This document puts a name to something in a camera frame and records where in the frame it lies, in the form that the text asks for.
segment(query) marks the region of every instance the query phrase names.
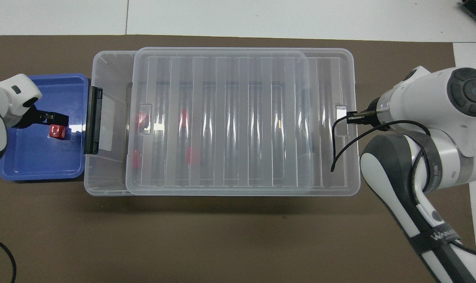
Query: lid handle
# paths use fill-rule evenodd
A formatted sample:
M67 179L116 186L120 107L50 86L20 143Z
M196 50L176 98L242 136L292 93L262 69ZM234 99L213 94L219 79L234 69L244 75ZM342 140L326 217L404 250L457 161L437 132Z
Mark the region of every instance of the lid handle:
M84 154L97 154L102 118L102 88L91 86L88 94Z

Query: blue plastic bin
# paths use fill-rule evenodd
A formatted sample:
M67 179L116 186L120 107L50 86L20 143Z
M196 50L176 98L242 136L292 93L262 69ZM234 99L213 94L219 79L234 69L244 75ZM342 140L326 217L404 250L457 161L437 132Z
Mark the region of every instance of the blue plastic bin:
M72 179L85 167L84 136L88 79L82 74L33 75L42 92L39 110L69 116L65 140L49 137L49 126L33 124L8 129L8 146L0 161L0 175L8 181Z

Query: red block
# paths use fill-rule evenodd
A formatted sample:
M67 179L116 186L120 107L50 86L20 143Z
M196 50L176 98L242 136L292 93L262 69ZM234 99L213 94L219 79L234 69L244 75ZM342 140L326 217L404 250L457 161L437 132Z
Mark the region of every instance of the red block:
M200 152L199 152L199 150L198 149L193 149L193 148L191 148L191 146L187 147L186 164L191 165L191 163L197 164L198 162L200 162Z
M49 136L51 138L58 138L59 140L65 139L65 127L60 125L49 126Z
M141 168L141 165L142 165L141 153L139 152L139 150L134 150L134 163L133 163L133 167L134 167L135 169L137 169L137 168Z
M140 111L139 114L136 115L136 120L137 120L137 130L145 129L149 124L149 116L142 111Z
M182 122L181 123L182 128L187 127L188 120L189 120L189 115L187 113L187 110L183 109L182 112L180 113L180 116L179 116L179 123Z

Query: black wire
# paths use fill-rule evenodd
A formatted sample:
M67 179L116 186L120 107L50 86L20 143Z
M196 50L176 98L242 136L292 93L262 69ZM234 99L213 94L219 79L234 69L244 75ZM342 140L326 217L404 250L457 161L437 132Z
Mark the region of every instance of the black wire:
M453 244L453 245L459 247L460 249L463 249L463 250L466 251L466 252L469 252L469 253L471 253L471 254L473 254L473 255L476 255L476 250L471 249L471 248L465 246L465 245L462 244L462 243L459 243L459 242L457 242L457 241L453 241L451 244Z
M9 259L11 261L11 265L13 266L13 276L11 277L11 283L14 283L15 279L16 279L16 262L15 262L15 258L13 257L13 254L11 254L10 250L8 249L8 247L6 247L6 245L4 245L3 243L0 242L0 247L8 254L9 256Z
M345 119L348 119L349 118L349 115L346 115L345 117L343 118L339 118L337 119L333 126L332 126L332 140L333 140L333 160L335 159L335 126L337 125L337 123L341 122L342 120L345 120Z
M348 144L346 144L342 150L340 150L340 152L334 156L333 158L333 163L332 163L332 166L331 166L331 172L334 172L334 168L335 168L335 163L337 162L337 160L341 157L341 155L343 154L343 152L345 150L348 149L348 147L350 147L351 145L353 145L354 143L356 143L358 140L360 140L361 138L363 138L364 136L367 136L368 134L372 133L373 131L376 131L376 130L379 130L379 129L383 129L383 128L386 128L390 125L394 125L394 124L411 124L411 125L415 125L415 126L418 126L420 127L424 132L425 134L427 134L428 136L430 136L430 131L427 129L427 127L425 127L423 124L419 123L419 122L416 122L416 121L412 121L412 120L396 120L396 121L392 121L392 122L387 122L387 123L384 123L384 124L381 124L381 125L378 125L366 132L364 132L363 134L360 134L359 136L357 136L356 138L354 138L352 141L350 141ZM333 146L335 144L335 138L334 138L334 125L333 125Z
M414 161L412 163L412 167L411 167L411 171L410 171L410 176L409 176L409 186L411 188L411 191L412 191L412 195L414 196L414 200L416 202L416 204L419 204L419 200L418 198L416 197L416 190L414 189L414 178L416 176L416 168L418 167L418 164L419 164L419 160L421 160L421 158L425 156L425 150L423 149L423 147L420 146L420 149L419 149L419 152L418 154L416 155L416 157L414 157ZM430 174L429 174L430 170L428 170L428 166L427 166L427 180L425 181L425 185L423 185L423 188L421 189L421 191L425 191L425 189L427 188L428 186L428 182L430 181Z

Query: brown table surface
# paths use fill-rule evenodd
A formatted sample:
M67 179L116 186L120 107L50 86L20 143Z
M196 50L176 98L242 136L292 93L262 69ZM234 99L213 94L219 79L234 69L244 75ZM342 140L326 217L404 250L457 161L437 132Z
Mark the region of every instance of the brown table surface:
M343 47L355 57L359 110L416 66L454 66L451 43L0 36L0 80L18 73L91 77L99 51L145 46ZM430 200L474 247L468 186L439 190ZM16 259L17 282L434 281L363 181L353 197L92 197L82 177L0 177L0 240ZM10 276L0 249L0 282Z

